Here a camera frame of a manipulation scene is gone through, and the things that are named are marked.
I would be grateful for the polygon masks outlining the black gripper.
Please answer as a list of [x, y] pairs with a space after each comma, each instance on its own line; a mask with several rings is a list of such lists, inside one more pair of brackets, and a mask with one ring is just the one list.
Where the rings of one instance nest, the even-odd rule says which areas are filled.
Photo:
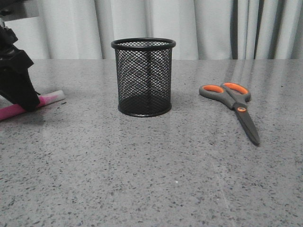
[[17, 40], [12, 29], [0, 27], [0, 95], [26, 111], [34, 111], [40, 104], [28, 73], [34, 63], [24, 50], [14, 45]]

